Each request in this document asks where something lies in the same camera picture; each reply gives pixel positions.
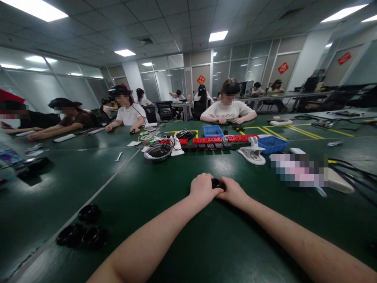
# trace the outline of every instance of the green workbench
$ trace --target green workbench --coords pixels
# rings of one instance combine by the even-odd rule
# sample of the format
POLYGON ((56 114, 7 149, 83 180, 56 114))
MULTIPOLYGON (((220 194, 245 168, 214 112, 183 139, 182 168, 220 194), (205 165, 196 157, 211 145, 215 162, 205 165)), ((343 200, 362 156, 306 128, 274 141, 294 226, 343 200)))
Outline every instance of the green workbench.
MULTIPOLYGON (((327 130, 294 121, 294 127, 271 127, 259 116, 244 124, 243 134, 274 134, 290 147, 309 154, 328 154, 376 172, 377 134, 372 126, 357 132, 327 130), (342 140, 338 147, 328 142, 342 140)), ((187 128, 203 136, 201 121, 167 123, 160 131, 187 128)), ((222 125, 229 134, 239 134, 222 125)), ((342 127, 355 127, 345 123, 342 127)), ((345 195, 325 188, 322 198, 313 188, 288 188, 269 166, 248 163, 236 151, 189 152, 159 164, 126 147, 137 140, 128 127, 112 133, 52 143, 43 141, 53 163, 36 184, 0 171, 9 181, 0 187, 0 272, 2 279, 19 282, 85 282, 103 260, 144 223, 186 197, 190 183, 202 172, 234 178, 254 199, 329 240, 373 269, 377 258, 368 247, 376 240, 377 209, 359 193, 345 195), (123 152, 119 163, 115 159, 123 152), (99 205, 96 223, 108 229, 108 243, 96 252, 57 246, 56 232, 74 219, 80 207, 99 205)), ((24 138, 1 136, 19 153, 33 146, 24 138)), ((366 191, 372 199, 377 196, 366 191)), ((178 235, 150 282, 308 282, 304 271, 250 217, 214 200, 178 235)))

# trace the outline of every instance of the white clamp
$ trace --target white clamp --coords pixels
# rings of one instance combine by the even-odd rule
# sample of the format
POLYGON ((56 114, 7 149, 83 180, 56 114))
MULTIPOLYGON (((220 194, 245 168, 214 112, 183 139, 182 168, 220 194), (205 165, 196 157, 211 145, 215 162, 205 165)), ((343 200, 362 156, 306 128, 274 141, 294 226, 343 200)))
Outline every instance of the white clamp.
POLYGON ((237 150, 247 161, 255 165, 264 165, 266 163, 266 159, 260 155, 265 148, 258 146, 258 139, 257 137, 249 137, 249 142, 251 142, 251 146, 249 147, 241 147, 237 150))

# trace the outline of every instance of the black t-shirt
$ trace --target black t-shirt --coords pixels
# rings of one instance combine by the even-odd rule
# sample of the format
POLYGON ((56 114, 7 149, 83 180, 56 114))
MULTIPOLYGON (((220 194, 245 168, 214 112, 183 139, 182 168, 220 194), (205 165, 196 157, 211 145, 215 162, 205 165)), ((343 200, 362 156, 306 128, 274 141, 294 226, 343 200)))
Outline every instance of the black t-shirt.
POLYGON ((20 121, 21 124, 18 127, 19 129, 27 129, 34 127, 47 129, 59 123, 60 118, 57 114, 43 114, 40 112, 34 112, 29 110, 29 118, 22 118, 20 119, 20 121))

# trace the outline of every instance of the red banner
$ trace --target red banner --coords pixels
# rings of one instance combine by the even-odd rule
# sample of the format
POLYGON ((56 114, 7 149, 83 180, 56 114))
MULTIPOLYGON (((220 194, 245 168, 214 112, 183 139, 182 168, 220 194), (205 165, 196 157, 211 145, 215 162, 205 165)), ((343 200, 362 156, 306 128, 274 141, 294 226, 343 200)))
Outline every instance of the red banner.
POLYGON ((349 52, 347 52, 346 54, 344 54, 342 57, 340 57, 338 59, 338 63, 339 63, 339 65, 342 66, 345 62, 347 62, 351 58, 352 58, 351 54, 349 52))
POLYGON ((202 75, 200 75, 200 77, 196 80, 200 85, 202 85, 202 84, 204 84, 204 82, 205 82, 205 78, 202 76, 202 75))
POLYGON ((279 71, 280 75, 282 75, 288 69, 289 69, 289 66, 288 66, 287 62, 285 62, 283 65, 281 65, 278 68, 278 71, 279 71))

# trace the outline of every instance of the metal tool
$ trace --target metal tool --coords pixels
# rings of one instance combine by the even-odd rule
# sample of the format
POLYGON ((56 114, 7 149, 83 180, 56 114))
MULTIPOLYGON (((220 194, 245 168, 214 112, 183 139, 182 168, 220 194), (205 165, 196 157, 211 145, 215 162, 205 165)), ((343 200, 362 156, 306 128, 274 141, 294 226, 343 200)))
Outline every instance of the metal tool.
POLYGON ((123 154, 123 153, 119 153, 119 155, 118 155, 118 159, 117 159, 115 162, 119 162, 119 158, 121 157, 122 154, 123 154))

